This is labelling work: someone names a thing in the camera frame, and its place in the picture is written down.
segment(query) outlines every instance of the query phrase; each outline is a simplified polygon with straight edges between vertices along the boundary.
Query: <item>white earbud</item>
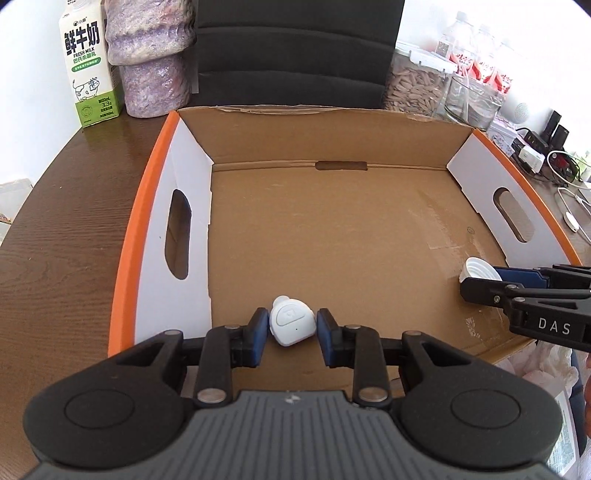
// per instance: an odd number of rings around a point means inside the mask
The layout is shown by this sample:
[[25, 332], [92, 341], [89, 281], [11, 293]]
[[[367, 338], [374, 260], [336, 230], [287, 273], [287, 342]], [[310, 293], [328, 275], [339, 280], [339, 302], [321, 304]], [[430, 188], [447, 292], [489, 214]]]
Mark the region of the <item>white earbud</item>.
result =
[[304, 302], [281, 295], [273, 301], [270, 329], [280, 345], [290, 346], [316, 333], [316, 318]]

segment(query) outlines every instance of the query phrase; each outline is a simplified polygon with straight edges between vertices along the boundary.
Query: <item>wire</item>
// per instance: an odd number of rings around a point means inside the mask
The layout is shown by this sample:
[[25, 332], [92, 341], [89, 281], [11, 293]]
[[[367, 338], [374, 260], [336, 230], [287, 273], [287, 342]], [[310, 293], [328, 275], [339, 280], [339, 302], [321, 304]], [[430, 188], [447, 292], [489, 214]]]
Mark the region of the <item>wire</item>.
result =
[[[573, 218], [574, 218], [574, 213], [567, 205], [564, 197], [562, 196], [562, 192], [568, 193], [571, 197], [573, 197], [577, 201], [577, 203], [585, 210], [585, 212], [587, 212], [587, 215], [589, 215], [591, 217], [591, 211], [587, 208], [588, 206], [591, 207], [591, 203], [589, 203], [587, 200], [585, 200], [582, 197], [579, 197], [576, 193], [571, 192], [569, 189], [567, 189], [565, 187], [558, 187], [556, 189], [556, 192], [558, 193], [560, 200], [562, 200], [562, 203], [564, 203], [566, 210], [573, 216]], [[585, 232], [585, 230], [583, 230], [583, 228], [580, 225], [579, 225], [578, 231], [583, 234], [583, 237], [585, 240], [587, 240], [587, 243], [591, 244], [591, 238], [589, 238], [589, 236], [587, 235], [587, 232]]]
[[[579, 190], [591, 190], [588, 187], [585, 186], [581, 186], [581, 185], [577, 185], [576, 183], [573, 183], [571, 181], [568, 181], [567, 179], [565, 179], [562, 175], [560, 175], [558, 172], [556, 172], [556, 170], [554, 169], [554, 167], [552, 166], [552, 163], [550, 162], [550, 157], [555, 154], [555, 153], [562, 153], [566, 156], [568, 156], [568, 158], [571, 159], [571, 168], [573, 167], [574, 161], [572, 160], [571, 155], [568, 152], [565, 152], [564, 150], [552, 150], [550, 153], [548, 153], [548, 155], [546, 156], [546, 162], [548, 163], [548, 166], [550, 167], [550, 170], [552, 171], [552, 173], [557, 176], [560, 180], [562, 180], [563, 182], [565, 182], [567, 185], [571, 185], [573, 187], [577, 187]], [[577, 173], [574, 175], [574, 178], [578, 178], [579, 176], [579, 168], [576, 167]]]

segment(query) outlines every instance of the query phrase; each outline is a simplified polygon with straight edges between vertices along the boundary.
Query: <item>black power adapter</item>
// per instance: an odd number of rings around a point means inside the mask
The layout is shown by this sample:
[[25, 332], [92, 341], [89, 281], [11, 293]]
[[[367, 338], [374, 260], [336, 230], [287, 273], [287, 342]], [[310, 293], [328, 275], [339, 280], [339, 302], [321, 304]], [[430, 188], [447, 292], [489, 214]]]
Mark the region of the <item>black power adapter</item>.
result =
[[548, 144], [537, 133], [531, 130], [526, 133], [524, 140], [531, 148], [544, 156], [550, 152]]

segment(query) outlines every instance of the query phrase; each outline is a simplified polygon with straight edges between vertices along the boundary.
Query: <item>blue gripper pad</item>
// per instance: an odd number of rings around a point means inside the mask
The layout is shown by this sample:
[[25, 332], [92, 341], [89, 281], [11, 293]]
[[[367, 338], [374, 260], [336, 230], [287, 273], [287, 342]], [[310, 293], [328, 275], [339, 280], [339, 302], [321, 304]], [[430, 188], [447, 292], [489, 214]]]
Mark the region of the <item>blue gripper pad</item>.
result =
[[536, 270], [495, 267], [503, 281], [521, 283], [525, 288], [548, 288], [548, 279]]

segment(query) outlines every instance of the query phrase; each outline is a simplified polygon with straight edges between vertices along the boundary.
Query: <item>white cable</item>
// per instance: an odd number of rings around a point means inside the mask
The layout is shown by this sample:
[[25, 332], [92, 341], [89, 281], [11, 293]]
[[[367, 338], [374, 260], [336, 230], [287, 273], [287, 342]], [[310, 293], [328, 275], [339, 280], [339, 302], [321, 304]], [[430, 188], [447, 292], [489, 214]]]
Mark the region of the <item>white cable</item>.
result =
[[568, 181], [567, 179], [565, 179], [562, 175], [560, 175], [552, 166], [552, 164], [550, 163], [550, 156], [554, 153], [563, 153], [565, 155], [568, 155], [569, 157], [572, 157], [572, 155], [568, 152], [565, 152], [564, 150], [552, 150], [547, 156], [546, 156], [546, 163], [548, 164], [548, 166], [550, 167], [550, 170], [552, 170], [552, 173], [554, 175], [556, 175], [560, 180], [562, 180], [563, 182], [567, 183], [568, 185], [572, 185], [573, 187], [577, 187], [579, 190], [591, 190], [588, 187], [584, 187], [581, 185], [577, 185], [576, 183], [573, 183], [571, 181]]
[[[564, 197], [562, 196], [562, 192], [568, 193], [571, 197], [573, 197], [576, 200], [576, 202], [582, 208], [584, 208], [585, 212], [587, 212], [587, 214], [591, 217], [591, 211], [589, 211], [589, 209], [587, 208], [587, 206], [591, 206], [591, 203], [589, 203], [587, 200], [579, 197], [576, 193], [571, 192], [569, 189], [567, 189], [565, 187], [558, 187], [556, 192], [558, 193], [560, 200], [562, 200], [562, 203], [564, 203], [564, 206], [566, 207], [567, 212], [569, 212], [573, 216], [573, 218], [574, 218], [574, 213], [572, 212], [572, 210], [569, 208], [568, 204], [566, 203]], [[582, 227], [579, 227], [579, 232], [583, 235], [584, 239], [587, 240], [587, 243], [591, 244], [591, 238], [589, 238], [589, 236], [587, 235], [587, 232], [585, 232], [585, 230], [583, 230]]]

